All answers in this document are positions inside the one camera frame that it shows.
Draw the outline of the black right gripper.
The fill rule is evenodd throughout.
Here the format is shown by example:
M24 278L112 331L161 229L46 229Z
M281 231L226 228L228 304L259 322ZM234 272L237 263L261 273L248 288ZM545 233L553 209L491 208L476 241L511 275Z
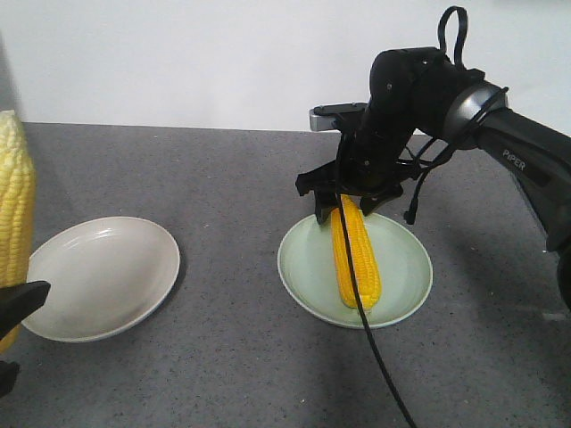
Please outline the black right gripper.
M341 132L335 159L296 178L299 194L313 191L318 224L324 225L339 208L338 193L362 196L359 207L364 216L401 197L403 188L394 185L420 175L416 161L400 159L414 130L407 119L389 116L376 121L363 114L358 129Z

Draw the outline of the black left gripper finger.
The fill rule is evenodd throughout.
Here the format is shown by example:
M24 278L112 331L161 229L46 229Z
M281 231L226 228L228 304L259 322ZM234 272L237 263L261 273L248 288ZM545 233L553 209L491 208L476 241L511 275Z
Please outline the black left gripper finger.
M17 362L0 362L0 397L12 392L21 366Z
M49 293L47 281L33 281L1 289L1 338L40 309Z

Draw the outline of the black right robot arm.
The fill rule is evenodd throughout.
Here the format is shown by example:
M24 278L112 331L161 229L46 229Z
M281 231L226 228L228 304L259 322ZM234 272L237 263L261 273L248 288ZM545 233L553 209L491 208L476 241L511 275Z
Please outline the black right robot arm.
M380 53L369 74L367 103L314 108L315 131L338 130L334 160L303 173L295 185L312 193L327 220L340 193L360 198L364 213L401 196L401 184L422 182L458 150L480 149L518 181L559 255L557 280L570 298L570 140L513 112L504 88L465 69L435 47Z

